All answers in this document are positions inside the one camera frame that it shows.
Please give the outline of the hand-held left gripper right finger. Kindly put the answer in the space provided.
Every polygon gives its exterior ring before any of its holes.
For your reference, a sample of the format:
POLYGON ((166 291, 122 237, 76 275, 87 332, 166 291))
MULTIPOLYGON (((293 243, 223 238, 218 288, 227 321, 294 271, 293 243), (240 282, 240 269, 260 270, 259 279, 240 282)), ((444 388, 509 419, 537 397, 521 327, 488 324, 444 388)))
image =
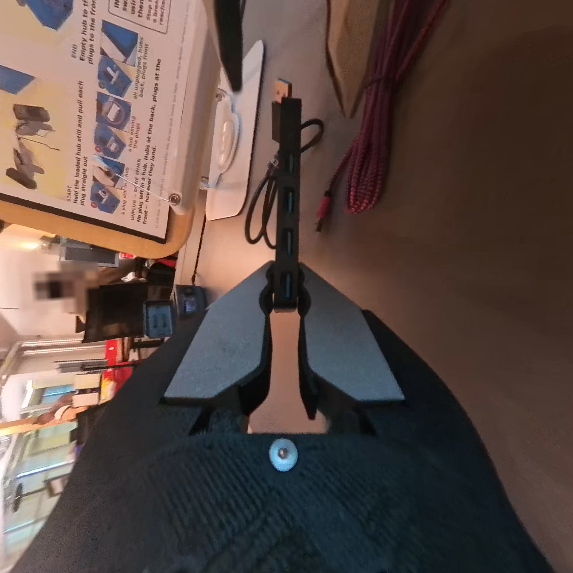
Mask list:
POLYGON ((305 264, 300 280, 299 388, 308 418, 403 402, 362 309, 305 264))

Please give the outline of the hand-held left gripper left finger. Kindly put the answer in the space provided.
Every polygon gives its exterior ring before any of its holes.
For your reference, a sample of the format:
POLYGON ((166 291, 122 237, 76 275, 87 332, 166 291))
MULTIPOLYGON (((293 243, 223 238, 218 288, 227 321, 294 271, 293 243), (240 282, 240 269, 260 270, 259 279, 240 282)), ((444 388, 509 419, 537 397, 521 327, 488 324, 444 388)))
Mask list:
POLYGON ((270 387, 273 262, 209 305, 163 399, 170 405, 233 407, 244 416, 270 387))

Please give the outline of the black plastic usb hub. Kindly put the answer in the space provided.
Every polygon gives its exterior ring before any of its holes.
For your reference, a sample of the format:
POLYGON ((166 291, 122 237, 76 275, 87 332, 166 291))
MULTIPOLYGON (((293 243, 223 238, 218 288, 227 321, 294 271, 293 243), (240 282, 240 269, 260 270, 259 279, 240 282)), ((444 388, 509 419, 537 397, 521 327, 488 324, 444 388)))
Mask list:
POLYGON ((301 156, 324 135, 321 119, 302 121, 301 114, 302 101, 293 97, 292 83, 277 78, 271 104, 271 136, 278 150, 254 191, 244 227, 249 245, 263 241, 275 253, 267 280, 272 308, 277 312, 291 312, 298 307, 301 156))

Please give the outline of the black device with screen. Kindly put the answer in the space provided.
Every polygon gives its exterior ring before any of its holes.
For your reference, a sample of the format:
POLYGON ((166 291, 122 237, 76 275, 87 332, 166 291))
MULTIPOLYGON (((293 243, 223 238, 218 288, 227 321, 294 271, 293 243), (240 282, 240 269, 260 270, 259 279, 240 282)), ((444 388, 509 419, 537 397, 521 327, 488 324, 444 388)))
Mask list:
POLYGON ((206 309, 206 291, 197 285, 174 285, 174 309, 178 320, 186 320, 206 309))

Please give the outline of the black office chair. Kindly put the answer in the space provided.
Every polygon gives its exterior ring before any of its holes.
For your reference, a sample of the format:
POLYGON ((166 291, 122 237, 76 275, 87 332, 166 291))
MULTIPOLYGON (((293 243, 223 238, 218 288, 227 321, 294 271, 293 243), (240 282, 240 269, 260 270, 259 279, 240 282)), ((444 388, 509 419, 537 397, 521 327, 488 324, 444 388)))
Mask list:
POLYGON ((87 291, 83 343, 144 335, 144 304, 167 300, 172 288, 145 282, 102 285, 87 291))

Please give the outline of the red storage bin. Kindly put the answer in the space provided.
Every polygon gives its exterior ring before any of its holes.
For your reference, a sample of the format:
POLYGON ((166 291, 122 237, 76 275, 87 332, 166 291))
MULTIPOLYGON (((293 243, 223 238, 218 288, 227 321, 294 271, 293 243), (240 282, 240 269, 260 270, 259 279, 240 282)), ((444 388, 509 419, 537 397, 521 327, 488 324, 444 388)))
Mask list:
POLYGON ((105 367, 101 373, 100 404, 110 401, 133 374, 138 361, 130 359, 132 342, 130 338, 110 339, 105 342, 105 367))

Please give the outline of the white stand base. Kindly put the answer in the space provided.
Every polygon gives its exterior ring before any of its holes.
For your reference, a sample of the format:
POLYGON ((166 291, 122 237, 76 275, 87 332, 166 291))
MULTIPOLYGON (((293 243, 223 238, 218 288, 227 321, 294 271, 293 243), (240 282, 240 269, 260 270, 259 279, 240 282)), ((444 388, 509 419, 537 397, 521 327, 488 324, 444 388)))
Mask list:
POLYGON ((225 74, 220 74, 206 184, 208 221, 235 217, 246 202, 264 60, 260 39, 242 61, 242 90, 237 93, 231 92, 225 74))

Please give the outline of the black stand pole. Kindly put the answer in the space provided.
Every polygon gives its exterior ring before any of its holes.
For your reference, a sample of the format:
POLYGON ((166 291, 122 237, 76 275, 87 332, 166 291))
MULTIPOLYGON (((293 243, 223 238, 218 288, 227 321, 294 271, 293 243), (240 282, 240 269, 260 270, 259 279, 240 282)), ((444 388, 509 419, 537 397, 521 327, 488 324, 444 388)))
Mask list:
POLYGON ((242 90, 243 35, 241 1, 213 1, 219 59, 233 93, 242 90))

